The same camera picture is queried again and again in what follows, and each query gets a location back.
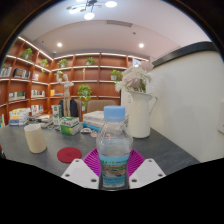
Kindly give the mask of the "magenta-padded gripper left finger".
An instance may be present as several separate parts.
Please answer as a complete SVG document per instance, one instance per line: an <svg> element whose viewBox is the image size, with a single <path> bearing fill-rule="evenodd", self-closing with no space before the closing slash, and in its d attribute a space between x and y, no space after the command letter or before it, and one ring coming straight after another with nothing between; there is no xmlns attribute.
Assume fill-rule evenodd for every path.
<svg viewBox="0 0 224 224"><path fill-rule="evenodd" d="M100 173L98 151L93 149L82 159L74 159L62 174L62 178L84 188L98 189Z"/></svg>

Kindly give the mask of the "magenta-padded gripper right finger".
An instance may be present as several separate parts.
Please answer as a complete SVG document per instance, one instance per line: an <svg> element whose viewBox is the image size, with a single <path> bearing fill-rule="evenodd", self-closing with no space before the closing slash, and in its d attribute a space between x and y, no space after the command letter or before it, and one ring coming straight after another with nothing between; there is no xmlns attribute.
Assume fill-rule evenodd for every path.
<svg viewBox="0 0 224 224"><path fill-rule="evenodd" d="M145 159L135 149L131 151L128 160L128 182L130 189L143 187L163 177L165 177L165 173L154 159Z"/></svg>

